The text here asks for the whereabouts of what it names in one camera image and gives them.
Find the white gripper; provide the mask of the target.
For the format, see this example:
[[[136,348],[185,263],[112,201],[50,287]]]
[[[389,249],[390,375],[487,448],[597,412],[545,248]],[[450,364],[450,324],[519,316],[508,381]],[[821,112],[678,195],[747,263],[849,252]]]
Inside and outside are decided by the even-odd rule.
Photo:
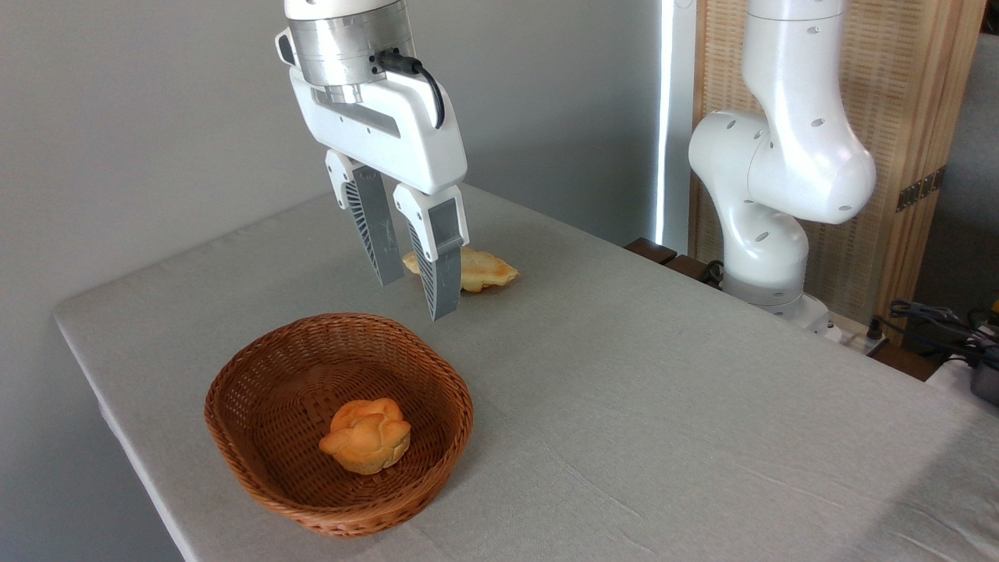
[[[409,224],[432,320],[452,313],[461,291],[460,249],[470,236],[456,186],[468,161],[450,100],[445,123],[435,128],[434,93],[423,79],[390,73],[357,86],[361,102],[353,104],[328,101],[295,67],[290,84],[311,135],[334,149],[325,166],[336,202],[352,216],[379,284],[404,276],[385,174],[407,184],[396,186],[393,199]]]

